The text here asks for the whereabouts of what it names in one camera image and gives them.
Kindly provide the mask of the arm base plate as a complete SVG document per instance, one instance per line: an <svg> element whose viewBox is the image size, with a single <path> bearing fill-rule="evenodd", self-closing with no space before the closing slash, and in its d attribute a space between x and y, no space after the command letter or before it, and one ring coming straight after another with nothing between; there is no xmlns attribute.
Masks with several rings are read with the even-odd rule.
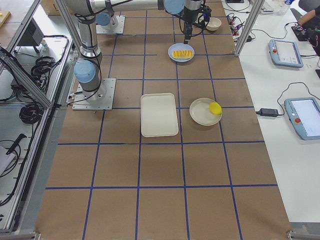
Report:
<svg viewBox="0 0 320 240"><path fill-rule="evenodd" d="M98 35L122 35L124 32L126 17L124 15L113 15L101 13L96 20L96 33Z"/></svg>
<svg viewBox="0 0 320 240"><path fill-rule="evenodd" d="M72 104L72 109L74 111L111 111L113 109L115 88L115 78L104 78L99 90L91 96L93 92L83 91L81 85L78 84L77 91L82 93L75 95L73 100L75 103Z"/></svg>

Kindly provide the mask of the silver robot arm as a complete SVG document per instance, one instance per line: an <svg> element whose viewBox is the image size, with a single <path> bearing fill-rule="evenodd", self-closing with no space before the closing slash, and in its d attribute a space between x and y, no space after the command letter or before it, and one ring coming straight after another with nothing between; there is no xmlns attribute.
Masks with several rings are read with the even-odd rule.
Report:
<svg viewBox="0 0 320 240"><path fill-rule="evenodd" d="M108 12L164 10L183 21L184 44L195 36L193 25L206 7L203 0L90 0L89 5L93 10Z"/></svg>
<svg viewBox="0 0 320 240"><path fill-rule="evenodd" d="M82 58L74 66L74 76L82 87L84 100L93 103L106 93L102 86L102 53L97 40L96 15L112 10L112 4L109 0L66 0L65 4L77 17L81 40Z"/></svg>

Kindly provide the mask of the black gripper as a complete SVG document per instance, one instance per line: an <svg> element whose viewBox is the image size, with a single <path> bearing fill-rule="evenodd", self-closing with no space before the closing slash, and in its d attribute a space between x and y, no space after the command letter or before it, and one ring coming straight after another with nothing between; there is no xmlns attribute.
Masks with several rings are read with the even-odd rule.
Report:
<svg viewBox="0 0 320 240"><path fill-rule="evenodd" d="M190 16L184 16L184 27L183 27L183 33L184 33L184 44L188 44L189 40L192 37L192 30L193 26L199 27L199 21L198 21L198 15L190 15Z"/></svg>

